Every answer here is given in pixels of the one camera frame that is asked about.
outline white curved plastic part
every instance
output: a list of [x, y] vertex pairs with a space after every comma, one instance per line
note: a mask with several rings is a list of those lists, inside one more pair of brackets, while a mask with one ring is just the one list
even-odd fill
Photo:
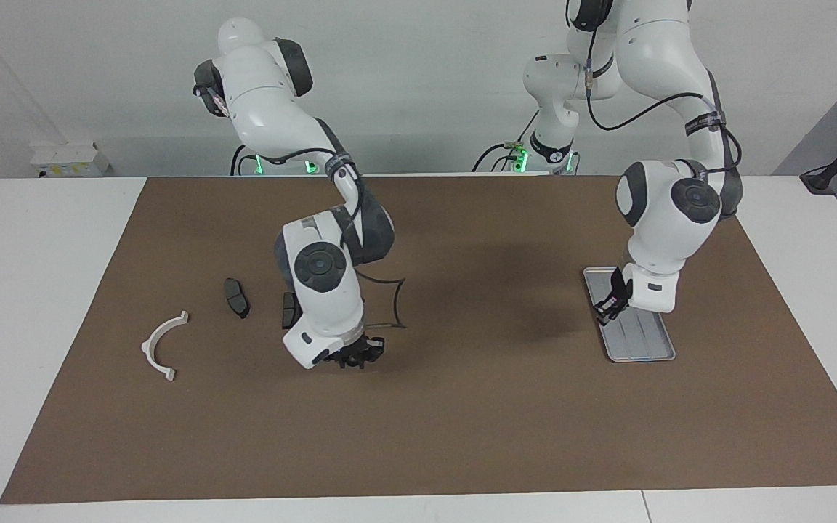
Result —
[[150, 363], [151, 367], [163, 372], [167, 381], [173, 381], [173, 377], [176, 376], [177, 372], [173, 368], [164, 367], [163, 365], [157, 363], [157, 360], [154, 360], [153, 358], [153, 351], [157, 348], [157, 341], [160, 341], [160, 337], [162, 337], [163, 334], [167, 334], [167, 332], [169, 332], [173, 327], [186, 325], [188, 322], [189, 312], [183, 311], [179, 317], [171, 318], [160, 324], [160, 327], [156, 328], [156, 330], [153, 331], [153, 334], [150, 334], [150, 338], [147, 338], [147, 341], [140, 344], [140, 351], [146, 355], [147, 362]]

